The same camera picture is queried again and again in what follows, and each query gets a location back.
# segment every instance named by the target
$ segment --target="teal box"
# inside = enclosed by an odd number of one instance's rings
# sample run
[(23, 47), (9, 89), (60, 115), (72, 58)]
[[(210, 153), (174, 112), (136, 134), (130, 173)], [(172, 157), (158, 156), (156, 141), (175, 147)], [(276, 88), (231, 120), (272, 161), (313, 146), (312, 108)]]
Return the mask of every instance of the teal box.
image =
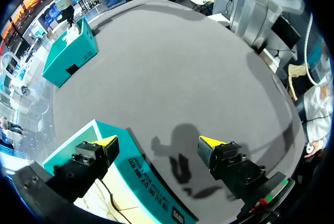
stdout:
[(43, 167), (53, 175), (53, 167), (61, 166), (69, 160), (76, 153), (77, 145), (113, 135), (118, 136), (120, 153), (111, 166), (117, 169), (147, 216), (156, 224), (176, 223), (173, 216), (178, 216), (180, 223), (196, 224), (196, 216), (181, 206), (176, 196), (164, 187), (127, 129), (92, 120), (47, 157), (42, 163)]
[(77, 25), (79, 36), (66, 46), (64, 32), (52, 45), (46, 59), (42, 76), (57, 87), (65, 81), (84, 63), (98, 53), (92, 29), (85, 18), (81, 18)]

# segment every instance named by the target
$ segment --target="white shirt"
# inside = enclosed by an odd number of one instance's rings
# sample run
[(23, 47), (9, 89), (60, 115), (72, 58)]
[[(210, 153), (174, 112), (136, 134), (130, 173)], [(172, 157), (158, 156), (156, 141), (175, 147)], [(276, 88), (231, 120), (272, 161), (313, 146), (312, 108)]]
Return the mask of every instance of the white shirt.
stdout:
[[(331, 79), (331, 72), (326, 75), (320, 84)], [(304, 94), (304, 107), (309, 142), (319, 141), (319, 148), (326, 147), (330, 137), (333, 114), (333, 81), (322, 87), (313, 86)]]

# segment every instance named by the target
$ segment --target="gray table surface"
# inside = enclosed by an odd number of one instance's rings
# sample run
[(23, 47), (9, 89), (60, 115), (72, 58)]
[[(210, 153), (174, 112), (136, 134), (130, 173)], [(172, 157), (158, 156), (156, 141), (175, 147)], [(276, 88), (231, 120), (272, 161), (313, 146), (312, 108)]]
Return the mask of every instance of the gray table surface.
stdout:
[(131, 1), (91, 27), (99, 53), (54, 90), (57, 139), (92, 119), (130, 127), (199, 223), (232, 221), (243, 206), (197, 156), (199, 135), (241, 144), (269, 176), (292, 174), (304, 147), (298, 114), (265, 62), (228, 29), (166, 0)]

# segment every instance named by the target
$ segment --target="green light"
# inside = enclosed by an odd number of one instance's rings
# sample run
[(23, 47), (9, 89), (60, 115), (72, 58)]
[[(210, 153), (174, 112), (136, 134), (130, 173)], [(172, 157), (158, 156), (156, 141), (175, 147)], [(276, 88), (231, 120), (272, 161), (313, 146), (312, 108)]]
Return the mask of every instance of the green light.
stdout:
[(273, 199), (271, 195), (267, 195), (266, 198), (265, 198), (268, 202), (271, 202), (271, 200)]

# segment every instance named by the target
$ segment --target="screw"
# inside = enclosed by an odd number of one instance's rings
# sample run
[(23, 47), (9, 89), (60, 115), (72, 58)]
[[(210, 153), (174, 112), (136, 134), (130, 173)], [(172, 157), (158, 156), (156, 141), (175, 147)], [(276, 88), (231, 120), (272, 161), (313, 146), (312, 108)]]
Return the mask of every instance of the screw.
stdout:
[(229, 159), (229, 160), (228, 160), (228, 163), (229, 163), (229, 164), (233, 164), (233, 163), (234, 163), (234, 158)]
[(67, 175), (66, 175), (68, 178), (73, 178), (74, 177), (74, 174), (72, 173), (72, 172), (70, 172), (70, 173), (67, 173)]
[(266, 171), (266, 167), (263, 165), (261, 165), (259, 168), (260, 168), (261, 173), (264, 173)]
[(38, 177), (37, 176), (32, 177), (32, 182), (33, 183), (37, 183), (37, 181), (38, 181)]
[(247, 159), (246, 154), (239, 154), (241, 161), (245, 161)]
[(84, 159), (83, 159), (83, 160), (84, 160), (83, 162), (84, 162), (85, 164), (89, 164), (89, 161), (90, 161), (90, 159), (89, 159), (89, 158), (86, 158), (86, 157), (84, 157)]

